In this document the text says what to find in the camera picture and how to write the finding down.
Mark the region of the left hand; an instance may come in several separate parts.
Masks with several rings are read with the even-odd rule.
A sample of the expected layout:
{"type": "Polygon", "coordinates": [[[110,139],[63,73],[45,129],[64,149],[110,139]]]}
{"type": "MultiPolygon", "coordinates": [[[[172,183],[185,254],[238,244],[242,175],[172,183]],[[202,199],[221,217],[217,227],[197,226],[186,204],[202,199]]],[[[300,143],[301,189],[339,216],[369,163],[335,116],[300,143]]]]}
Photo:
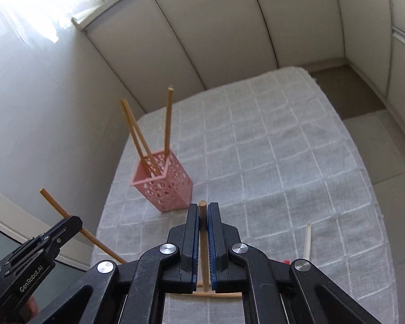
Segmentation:
{"type": "Polygon", "coordinates": [[[19,316],[22,318],[23,323],[27,323],[35,318],[39,313],[39,306],[36,302],[36,299],[32,295],[22,306],[21,310],[19,311],[19,316]]]}

